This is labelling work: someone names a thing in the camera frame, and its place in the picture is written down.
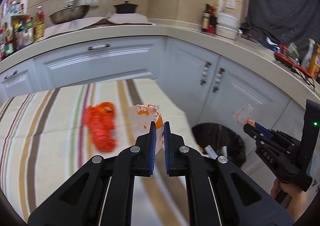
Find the person hand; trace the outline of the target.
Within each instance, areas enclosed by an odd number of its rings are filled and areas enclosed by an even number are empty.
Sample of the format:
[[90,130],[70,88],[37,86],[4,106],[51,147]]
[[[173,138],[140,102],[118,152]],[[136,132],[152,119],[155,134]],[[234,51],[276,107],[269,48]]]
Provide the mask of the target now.
[[280,190],[291,197],[286,210],[292,216],[293,221],[296,222],[307,209],[308,192],[304,192],[295,184],[284,184],[276,178],[271,189],[271,197],[275,199]]

